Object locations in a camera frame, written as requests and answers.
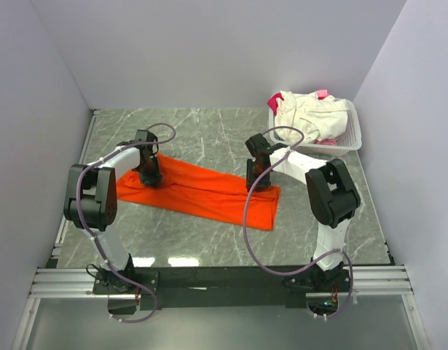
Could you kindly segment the orange t shirt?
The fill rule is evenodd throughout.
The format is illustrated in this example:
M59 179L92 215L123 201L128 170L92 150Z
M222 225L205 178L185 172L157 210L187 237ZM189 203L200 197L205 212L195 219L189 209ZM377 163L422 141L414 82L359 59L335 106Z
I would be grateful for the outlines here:
M244 178L195 166L165 155L159 155L158 161L162 184L157 189L144 186L137 172L128 171L117 180L117 198L218 222L242 225L248 194Z

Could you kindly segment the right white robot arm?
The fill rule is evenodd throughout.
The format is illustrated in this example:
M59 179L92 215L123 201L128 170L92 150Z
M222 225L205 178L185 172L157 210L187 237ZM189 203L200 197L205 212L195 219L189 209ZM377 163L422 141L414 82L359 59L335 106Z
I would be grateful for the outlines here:
M281 143L271 145L261 133L249 138L245 145L252 156L247 161L248 195L243 209L243 238L250 256L261 269L276 276L294 276L317 266L310 273L310 282L317 290L328 290L336 281L334 269L347 257L344 252L347 228L361 204L347 166L338 158L319 160ZM313 261L292 272L277 272L263 265L252 251L247 235L251 196L254 190L270 186L272 171L290 176L307 187L310 208L318 221Z

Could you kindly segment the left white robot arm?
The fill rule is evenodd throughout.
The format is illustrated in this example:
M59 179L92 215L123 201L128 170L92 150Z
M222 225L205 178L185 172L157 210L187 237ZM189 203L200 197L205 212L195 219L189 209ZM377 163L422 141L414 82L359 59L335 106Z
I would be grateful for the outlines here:
M132 141L122 142L114 151L87 165L70 167L63 214L84 231L98 250L101 267L114 271L110 284L118 292L131 291L136 275L127 269L130 255L114 227L117 216L117 180L132 171L139 187L157 188L162 182L158 138L138 130Z

